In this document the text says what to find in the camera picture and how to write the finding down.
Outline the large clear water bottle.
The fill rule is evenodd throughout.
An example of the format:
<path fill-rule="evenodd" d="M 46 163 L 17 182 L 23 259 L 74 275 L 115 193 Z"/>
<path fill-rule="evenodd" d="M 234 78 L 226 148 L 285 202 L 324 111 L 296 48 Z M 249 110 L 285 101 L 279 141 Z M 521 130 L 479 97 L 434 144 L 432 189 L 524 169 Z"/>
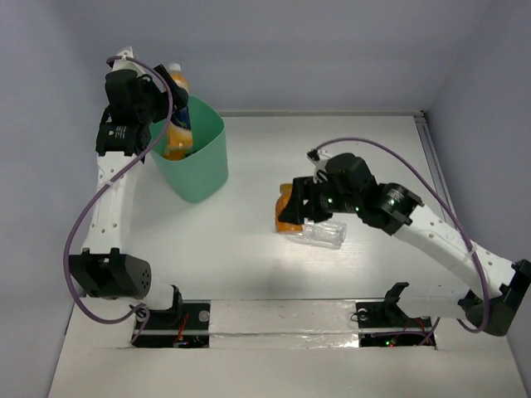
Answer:
<path fill-rule="evenodd" d="M 302 225 L 302 231 L 287 238 L 295 243 L 338 249 L 344 243 L 347 225 L 339 221 L 324 221 Z"/>

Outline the blue label yellow bottle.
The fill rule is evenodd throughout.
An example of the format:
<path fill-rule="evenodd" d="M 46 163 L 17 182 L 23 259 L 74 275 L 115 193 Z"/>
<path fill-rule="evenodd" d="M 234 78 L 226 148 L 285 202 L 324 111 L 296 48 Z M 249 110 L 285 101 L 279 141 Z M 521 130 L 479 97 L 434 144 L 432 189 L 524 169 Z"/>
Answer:
<path fill-rule="evenodd" d="M 168 65 L 168 72 L 173 81 L 181 89 L 189 93 L 188 81 L 182 73 L 178 63 Z M 172 114 L 171 124 L 167 131 L 167 141 L 163 156 L 170 161 L 184 159 L 192 151 L 193 137 L 188 106 L 175 110 Z"/>

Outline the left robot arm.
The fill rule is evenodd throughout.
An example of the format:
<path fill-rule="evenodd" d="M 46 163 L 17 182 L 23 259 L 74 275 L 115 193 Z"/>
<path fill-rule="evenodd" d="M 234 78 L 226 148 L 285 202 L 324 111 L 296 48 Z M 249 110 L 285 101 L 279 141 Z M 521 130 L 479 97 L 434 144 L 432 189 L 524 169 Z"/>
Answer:
<path fill-rule="evenodd" d="M 159 282 L 148 261 L 131 255 L 130 222 L 134 192 L 146 155 L 160 141 L 150 126 L 170 123 L 174 111 L 188 104 L 188 94 L 162 65 L 149 68 L 125 57 L 110 60 L 105 77 L 109 101 L 96 137 L 98 167 L 96 193 L 78 216 L 79 228 L 91 214 L 90 228 L 78 254 L 67 239 L 63 267 L 68 289 L 97 299 L 128 299 L 133 308 L 154 311 L 167 328 L 183 320 L 178 289 Z"/>

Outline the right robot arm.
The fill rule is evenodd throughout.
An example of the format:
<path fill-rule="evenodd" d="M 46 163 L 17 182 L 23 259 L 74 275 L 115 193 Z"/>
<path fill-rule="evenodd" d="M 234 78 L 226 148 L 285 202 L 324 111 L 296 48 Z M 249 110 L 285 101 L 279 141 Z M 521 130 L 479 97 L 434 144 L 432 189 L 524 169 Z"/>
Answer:
<path fill-rule="evenodd" d="M 311 177 L 292 182 L 286 204 L 277 209 L 281 223 L 319 223 L 335 213 L 354 214 L 425 253 L 463 283 L 458 289 L 414 289 L 394 284 L 370 318 L 382 315 L 392 325 L 409 318 L 456 318 L 489 335 L 507 334 L 530 285 L 530 263 L 513 262 L 466 243 L 455 226 L 443 221 L 414 192 L 397 183 L 379 183 L 365 161 L 351 153 L 330 157 L 322 150 L 307 154 Z"/>

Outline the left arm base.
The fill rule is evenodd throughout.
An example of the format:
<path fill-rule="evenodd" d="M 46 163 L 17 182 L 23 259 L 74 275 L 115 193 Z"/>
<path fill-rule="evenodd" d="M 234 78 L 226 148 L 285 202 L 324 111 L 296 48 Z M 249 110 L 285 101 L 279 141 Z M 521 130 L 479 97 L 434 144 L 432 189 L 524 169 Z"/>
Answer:
<path fill-rule="evenodd" d="M 134 339 L 138 348 L 208 348 L 211 302 L 185 300 L 179 313 L 153 311 Z"/>

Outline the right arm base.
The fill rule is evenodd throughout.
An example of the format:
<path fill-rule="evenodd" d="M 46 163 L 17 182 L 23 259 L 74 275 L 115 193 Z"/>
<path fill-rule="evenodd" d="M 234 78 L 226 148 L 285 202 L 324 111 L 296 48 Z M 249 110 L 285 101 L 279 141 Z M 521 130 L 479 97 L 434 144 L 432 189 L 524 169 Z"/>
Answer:
<path fill-rule="evenodd" d="M 383 298 L 356 302 L 350 320 L 358 325 L 360 347 L 435 347 L 430 318 L 410 318 L 399 307 L 407 282 L 394 284 Z"/>

